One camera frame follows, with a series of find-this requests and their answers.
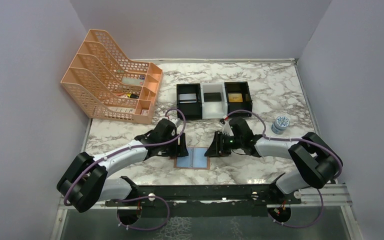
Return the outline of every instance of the small jar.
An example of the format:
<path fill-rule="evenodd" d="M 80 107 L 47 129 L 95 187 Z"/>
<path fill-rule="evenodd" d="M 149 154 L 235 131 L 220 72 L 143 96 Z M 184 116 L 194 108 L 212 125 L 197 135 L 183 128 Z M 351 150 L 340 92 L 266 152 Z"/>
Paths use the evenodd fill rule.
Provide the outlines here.
<path fill-rule="evenodd" d="M 275 134 L 283 134 L 289 126 L 289 119 L 285 116 L 278 116 L 271 125 L 271 131 Z"/>

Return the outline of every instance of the black container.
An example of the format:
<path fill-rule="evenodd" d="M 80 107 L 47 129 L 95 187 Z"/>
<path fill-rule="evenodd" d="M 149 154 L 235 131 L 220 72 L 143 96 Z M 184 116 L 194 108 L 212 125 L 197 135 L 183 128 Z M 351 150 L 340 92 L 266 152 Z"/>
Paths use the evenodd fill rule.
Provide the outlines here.
<path fill-rule="evenodd" d="M 179 95 L 182 94 L 195 94 L 196 102 L 185 102 L 179 100 Z M 186 120 L 200 120 L 203 119 L 203 104 L 201 100 L 201 85 L 199 83 L 177 84 L 176 85 L 176 103 L 177 108 L 183 112 Z"/>
<path fill-rule="evenodd" d="M 230 113 L 235 110 L 248 110 L 253 111 L 253 100 L 251 99 L 250 88 L 248 87 L 248 82 L 238 81 L 238 82 L 225 82 L 224 88 L 226 90 L 227 98 L 227 113 Z M 241 94 L 242 101 L 231 101 L 229 94 Z M 230 115 L 230 117 L 251 117 L 251 113 L 246 112 L 236 112 Z"/>

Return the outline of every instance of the white wall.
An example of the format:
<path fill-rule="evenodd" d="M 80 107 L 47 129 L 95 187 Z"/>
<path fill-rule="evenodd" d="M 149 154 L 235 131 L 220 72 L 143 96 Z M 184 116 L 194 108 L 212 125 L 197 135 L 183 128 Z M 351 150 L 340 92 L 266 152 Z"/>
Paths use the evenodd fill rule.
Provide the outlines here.
<path fill-rule="evenodd" d="M 0 239 L 49 239 L 87 117 L 60 86 L 86 35 L 68 0 L 0 0 Z"/>
<path fill-rule="evenodd" d="M 384 1 L 333 0 L 298 68 L 364 238 L 384 239 Z"/>
<path fill-rule="evenodd" d="M 71 0 L 129 58 L 298 58 L 331 0 Z"/>

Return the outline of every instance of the marble table surface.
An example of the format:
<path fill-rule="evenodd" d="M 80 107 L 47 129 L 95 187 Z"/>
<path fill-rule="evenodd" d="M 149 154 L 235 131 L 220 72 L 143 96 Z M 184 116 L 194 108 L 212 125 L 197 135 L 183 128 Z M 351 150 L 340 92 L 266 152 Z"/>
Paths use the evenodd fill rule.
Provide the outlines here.
<path fill-rule="evenodd" d="M 314 131 L 295 67 L 292 63 L 161 63 L 163 82 L 151 125 L 93 119 L 87 137 L 86 152 L 101 154 L 119 148 L 135 136 L 153 129 L 167 109 L 176 106 L 176 84 L 247 81 L 253 102 L 253 112 L 266 122 L 268 136 L 274 134 L 270 126 L 275 117 L 290 119 L 290 126 L 282 137 L 302 137 Z M 246 120 L 254 134 L 263 131 L 255 118 Z M 221 130 L 217 119 L 187 121 L 186 145 L 209 147 L 214 132 Z M 204 184 L 265 184 L 281 173 L 296 169 L 290 159 L 253 157 L 232 153 L 228 157 L 210 159 L 210 169 L 174 168 L 168 157 L 152 157 L 132 164 L 110 176 L 128 176 L 138 185 L 204 185 Z"/>

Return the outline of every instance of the blue pad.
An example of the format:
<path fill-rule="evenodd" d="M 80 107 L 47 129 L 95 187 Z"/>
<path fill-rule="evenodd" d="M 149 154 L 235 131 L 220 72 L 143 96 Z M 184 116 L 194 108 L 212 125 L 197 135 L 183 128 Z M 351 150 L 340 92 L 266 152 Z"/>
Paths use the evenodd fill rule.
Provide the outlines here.
<path fill-rule="evenodd" d="M 176 167 L 206 169 L 208 166 L 208 157 L 204 156 L 206 151 L 206 147 L 188 147 L 187 152 L 189 153 L 189 156 L 178 157 L 176 160 Z"/>

